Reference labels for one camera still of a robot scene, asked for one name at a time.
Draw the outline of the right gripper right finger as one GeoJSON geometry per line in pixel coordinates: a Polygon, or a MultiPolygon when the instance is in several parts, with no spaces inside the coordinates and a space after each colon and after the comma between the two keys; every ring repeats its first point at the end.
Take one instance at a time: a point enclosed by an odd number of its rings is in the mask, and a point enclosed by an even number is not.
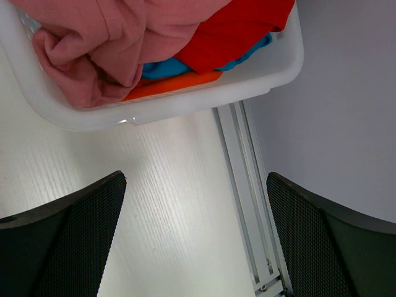
{"type": "Polygon", "coordinates": [[[395,224],[266,180],[291,296],[395,296],[395,224]]]}

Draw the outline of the bright red t shirt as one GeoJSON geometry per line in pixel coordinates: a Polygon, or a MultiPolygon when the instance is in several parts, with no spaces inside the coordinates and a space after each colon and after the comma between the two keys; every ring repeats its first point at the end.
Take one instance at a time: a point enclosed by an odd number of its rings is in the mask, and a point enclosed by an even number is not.
{"type": "Polygon", "coordinates": [[[229,69],[271,32],[284,30],[294,1],[231,1],[202,22],[170,59],[172,74],[229,69]]]}

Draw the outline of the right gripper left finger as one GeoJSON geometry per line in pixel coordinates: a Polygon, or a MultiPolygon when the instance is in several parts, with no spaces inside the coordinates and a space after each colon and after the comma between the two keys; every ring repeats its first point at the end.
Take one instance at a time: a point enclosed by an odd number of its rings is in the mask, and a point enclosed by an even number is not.
{"type": "Polygon", "coordinates": [[[1,296],[96,296],[126,191],[115,171],[1,219],[1,296]]]}

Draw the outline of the salmon pink t shirt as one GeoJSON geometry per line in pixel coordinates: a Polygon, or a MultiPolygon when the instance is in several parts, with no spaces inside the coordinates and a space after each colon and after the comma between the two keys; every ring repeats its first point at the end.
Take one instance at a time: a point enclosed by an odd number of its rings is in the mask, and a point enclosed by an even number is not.
{"type": "Polygon", "coordinates": [[[68,102],[93,108],[125,98],[144,64],[166,60],[226,1],[14,1],[40,24],[42,69],[68,102]]]}

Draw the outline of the aluminium side rail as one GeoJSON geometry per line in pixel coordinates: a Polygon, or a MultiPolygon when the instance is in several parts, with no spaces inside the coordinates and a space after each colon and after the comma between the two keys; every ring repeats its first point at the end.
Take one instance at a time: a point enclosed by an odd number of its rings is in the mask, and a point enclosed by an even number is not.
{"type": "Polygon", "coordinates": [[[215,108],[213,113],[225,152],[254,294],[292,296],[250,106],[244,100],[215,108]]]}

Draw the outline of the white plastic laundry basket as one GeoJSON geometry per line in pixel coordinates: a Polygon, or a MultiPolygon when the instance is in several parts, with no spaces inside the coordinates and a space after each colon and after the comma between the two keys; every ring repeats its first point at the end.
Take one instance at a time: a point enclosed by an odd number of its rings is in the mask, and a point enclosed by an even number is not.
{"type": "Polygon", "coordinates": [[[67,102],[38,63],[31,42],[38,28],[37,22],[9,1],[1,1],[1,46],[20,91],[38,115],[70,131],[94,131],[120,123],[152,123],[261,96],[293,81],[304,61],[303,38],[295,6],[285,29],[272,35],[271,44],[214,82],[80,109],[67,102]]]}

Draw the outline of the orange t shirt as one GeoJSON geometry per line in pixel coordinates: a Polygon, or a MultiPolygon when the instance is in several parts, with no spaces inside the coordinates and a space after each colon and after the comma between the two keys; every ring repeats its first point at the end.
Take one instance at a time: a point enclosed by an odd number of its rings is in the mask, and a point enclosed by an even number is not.
{"type": "Polygon", "coordinates": [[[143,79],[132,89],[129,94],[121,100],[131,101],[139,98],[168,93],[182,88],[193,87],[218,80],[222,76],[222,71],[210,71],[205,74],[187,72],[181,75],[164,77],[161,79],[143,79]]]}

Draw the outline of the turquoise t shirt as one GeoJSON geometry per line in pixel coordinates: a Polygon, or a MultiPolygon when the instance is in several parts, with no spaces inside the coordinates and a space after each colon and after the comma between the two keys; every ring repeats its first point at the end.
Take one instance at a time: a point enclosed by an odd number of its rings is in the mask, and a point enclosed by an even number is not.
{"type": "MultiPolygon", "coordinates": [[[[272,42],[272,35],[266,34],[252,48],[244,53],[240,58],[228,62],[225,66],[215,69],[216,71],[229,71],[237,65],[248,60],[257,50],[268,46],[272,42]]],[[[147,63],[143,67],[142,77],[144,79],[161,79],[175,75],[191,72],[192,69],[176,58],[169,58],[165,61],[147,63]]]]}

